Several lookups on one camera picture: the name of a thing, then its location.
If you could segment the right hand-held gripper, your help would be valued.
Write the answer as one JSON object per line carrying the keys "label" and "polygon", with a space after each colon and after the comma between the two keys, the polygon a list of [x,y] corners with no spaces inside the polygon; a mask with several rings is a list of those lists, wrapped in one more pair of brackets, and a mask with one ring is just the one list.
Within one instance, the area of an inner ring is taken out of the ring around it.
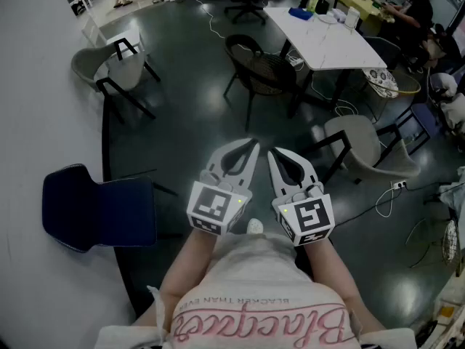
{"label": "right hand-held gripper", "polygon": [[[334,229],[331,197],[324,194],[313,165],[285,148],[269,150],[267,159],[279,197],[272,201],[272,208],[291,243],[302,246],[328,238]],[[306,189],[296,193],[300,188]]]}

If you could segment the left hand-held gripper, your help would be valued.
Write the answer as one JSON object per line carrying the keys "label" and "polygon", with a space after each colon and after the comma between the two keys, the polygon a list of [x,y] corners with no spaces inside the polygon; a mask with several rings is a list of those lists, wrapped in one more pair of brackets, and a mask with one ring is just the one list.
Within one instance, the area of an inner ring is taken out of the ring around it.
{"label": "left hand-held gripper", "polygon": [[252,198],[248,187],[259,151],[259,142],[249,137],[213,152],[190,194],[186,214],[192,227],[215,236],[232,229]]}

